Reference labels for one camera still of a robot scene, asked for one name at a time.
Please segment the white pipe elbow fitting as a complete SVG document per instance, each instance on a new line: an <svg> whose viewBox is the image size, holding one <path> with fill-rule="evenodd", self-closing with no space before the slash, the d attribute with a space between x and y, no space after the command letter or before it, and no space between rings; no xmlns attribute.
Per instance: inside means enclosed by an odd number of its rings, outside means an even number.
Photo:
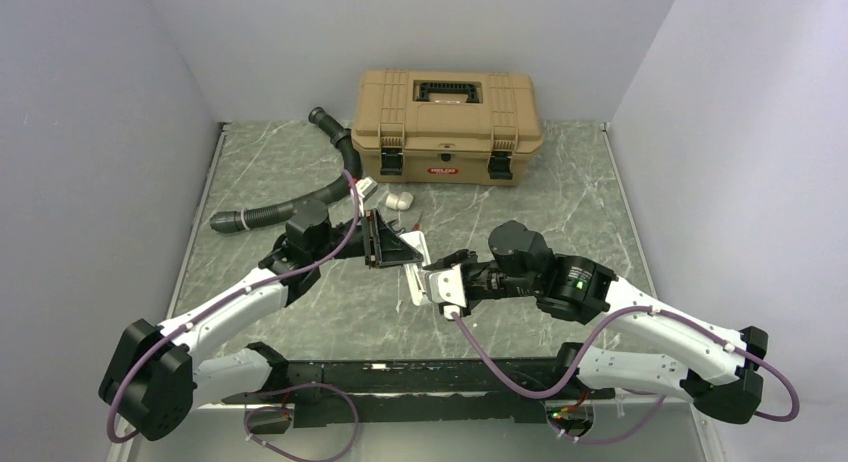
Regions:
<svg viewBox="0 0 848 462"><path fill-rule="evenodd" d="M414 195L409 192L392 193L388 192L384 201L386 208L395 211L407 211L411 208L414 201Z"/></svg>

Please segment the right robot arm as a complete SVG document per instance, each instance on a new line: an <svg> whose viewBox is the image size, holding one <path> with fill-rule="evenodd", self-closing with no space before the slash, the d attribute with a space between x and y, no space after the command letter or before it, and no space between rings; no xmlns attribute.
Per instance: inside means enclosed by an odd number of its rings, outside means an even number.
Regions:
<svg viewBox="0 0 848 462"><path fill-rule="evenodd" d="M625 278L588 258L557 254L544 237L517 221L498 226L489 236L493 256L479 261L475 252L458 250L438 260L447 269L444 282L458 276L441 311L455 321L481 301L532 297L551 317L590 325L592 337L611 328L657 348L655 354L598 350L590 343L565 354L551 370L552 386L533 391L510 379L488 356L481 358L501 382L526 398L574 397L581 390L622 388L681 398L722 422L745 424L759 415L763 378L758 370L768 335L749 326L725 329L690 318L653 298Z"/></svg>

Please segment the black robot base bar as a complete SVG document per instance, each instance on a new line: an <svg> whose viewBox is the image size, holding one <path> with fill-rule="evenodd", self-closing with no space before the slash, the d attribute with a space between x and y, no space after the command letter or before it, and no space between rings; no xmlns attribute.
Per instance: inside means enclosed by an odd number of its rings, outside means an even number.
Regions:
<svg viewBox="0 0 848 462"><path fill-rule="evenodd" d="M330 424L506 420L544 423L548 411L577 401L610 400L612 389L569 382L537 400L507 388L480 360L290 361L259 391L237 393L227 404L285 404L297 428Z"/></svg>

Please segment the white AC remote control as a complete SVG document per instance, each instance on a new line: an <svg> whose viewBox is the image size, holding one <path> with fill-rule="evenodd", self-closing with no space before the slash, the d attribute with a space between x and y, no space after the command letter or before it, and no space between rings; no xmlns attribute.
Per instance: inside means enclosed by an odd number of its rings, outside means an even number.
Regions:
<svg viewBox="0 0 848 462"><path fill-rule="evenodd" d="M424 282L424 267L431 264L431 258L425 234L420 230L416 230L403 233L400 235L400 238L421 256L420 261L404 265L404 272L410 292L411 302L416 307L429 305L431 301L427 297Z"/></svg>

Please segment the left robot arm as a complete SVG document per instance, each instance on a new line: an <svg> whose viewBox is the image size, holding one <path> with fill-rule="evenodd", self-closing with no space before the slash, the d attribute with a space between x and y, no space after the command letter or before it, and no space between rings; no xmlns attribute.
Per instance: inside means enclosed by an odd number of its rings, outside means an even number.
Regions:
<svg viewBox="0 0 848 462"><path fill-rule="evenodd" d="M227 357L217 350L304 296L322 265L350 258L371 268L419 268L429 254L421 231L397 229L376 209L358 208L351 220L333 225L326 204L305 202L271 251L233 286L180 316L128 325L98 388L109 407L109 439L161 439L192 410L237 393L279 399L288 384L283 356L263 343Z"/></svg>

